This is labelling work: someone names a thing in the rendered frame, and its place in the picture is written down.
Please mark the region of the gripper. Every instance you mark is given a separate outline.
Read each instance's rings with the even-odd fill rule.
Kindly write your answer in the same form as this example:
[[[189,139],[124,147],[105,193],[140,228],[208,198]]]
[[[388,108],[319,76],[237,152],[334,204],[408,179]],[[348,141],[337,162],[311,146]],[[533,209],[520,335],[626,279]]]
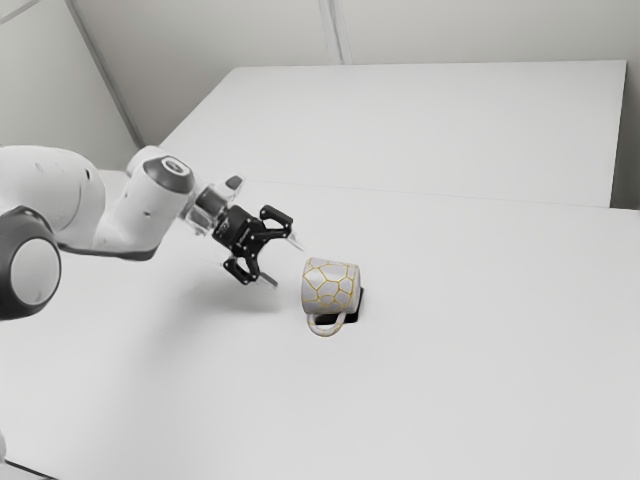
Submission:
[[[297,250],[305,251],[293,229],[293,219],[271,205],[261,208],[259,219],[238,205],[231,206],[222,214],[212,237],[234,255],[224,261],[223,267],[243,285],[262,282],[273,288],[278,286],[274,278],[260,270],[257,260],[266,242],[284,239]]]

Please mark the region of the white mug with gold cracks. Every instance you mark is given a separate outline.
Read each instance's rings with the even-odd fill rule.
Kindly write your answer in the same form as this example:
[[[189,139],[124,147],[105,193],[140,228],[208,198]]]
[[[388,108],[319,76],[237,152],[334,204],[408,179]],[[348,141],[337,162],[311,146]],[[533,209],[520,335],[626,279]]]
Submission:
[[[309,258],[301,280],[301,304],[307,325],[320,337],[335,335],[361,303],[361,270],[357,264]]]

